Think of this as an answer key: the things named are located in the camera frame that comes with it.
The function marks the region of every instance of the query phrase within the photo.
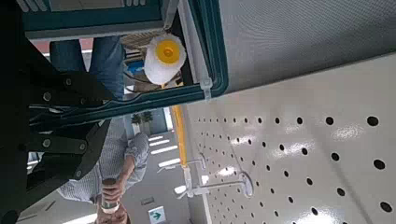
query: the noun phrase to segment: white pegboard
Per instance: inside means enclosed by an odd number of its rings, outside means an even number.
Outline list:
[[[213,223],[396,223],[395,72],[388,55],[187,105],[208,184],[255,185],[211,190]]]

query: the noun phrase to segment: metal rod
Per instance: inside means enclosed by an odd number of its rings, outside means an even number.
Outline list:
[[[223,188],[223,187],[230,187],[230,186],[235,186],[235,185],[242,185],[244,184],[244,181],[232,181],[228,183],[221,183],[221,184],[213,184],[213,185],[206,185],[206,186],[201,186],[201,189],[218,189],[218,188]]]

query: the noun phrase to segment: person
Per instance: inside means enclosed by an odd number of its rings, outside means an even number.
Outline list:
[[[123,59],[125,51],[119,36],[97,37],[93,40],[92,60],[89,73],[102,82],[118,99],[123,97]],[[78,40],[56,41],[49,44],[52,65],[59,71],[86,71]],[[97,205],[97,224],[130,223],[129,216],[120,199],[125,190],[141,181],[146,172],[149,139],[137,134],[133,139],[126,137],[123,118],[110,121],[102,154],[79,181],[70,180],[58,192],[68,200]],[[113,185],[102,185],[102,180],[114,178]],[[101,209],[102,197],[107,202],[119,203],[114,214]]]

